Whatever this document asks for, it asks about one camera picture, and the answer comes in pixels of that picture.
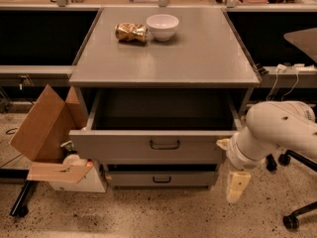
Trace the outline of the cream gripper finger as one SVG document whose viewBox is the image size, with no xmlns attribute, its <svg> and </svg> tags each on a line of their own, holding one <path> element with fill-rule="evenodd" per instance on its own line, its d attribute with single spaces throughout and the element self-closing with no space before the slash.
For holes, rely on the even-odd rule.
<svg viewBox="0 0 317 238">
<path fill-rule="evenodd" d="M 222 150 L 227 150 L 229 146 L 229 139 L 219 139 L 216 141 L 216 145 L 220 147 Z"/>
</svg>

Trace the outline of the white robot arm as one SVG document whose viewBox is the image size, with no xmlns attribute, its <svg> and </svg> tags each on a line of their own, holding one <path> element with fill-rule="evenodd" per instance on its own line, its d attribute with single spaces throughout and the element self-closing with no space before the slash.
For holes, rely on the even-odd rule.
<svg viewBox="0 0 317 238">
<path fill-rule="evenodd" d="M 312 108 L 301 101 L 265 101 L 247 112 L 245 126 L 216 144 L 226 151 L 232 167 L 227 178 L 227 201 L 239 200 L 250 182 L 249 170 L 278 150 L 290 150 L 317 159 L 317 123 Z"/>
</svg>

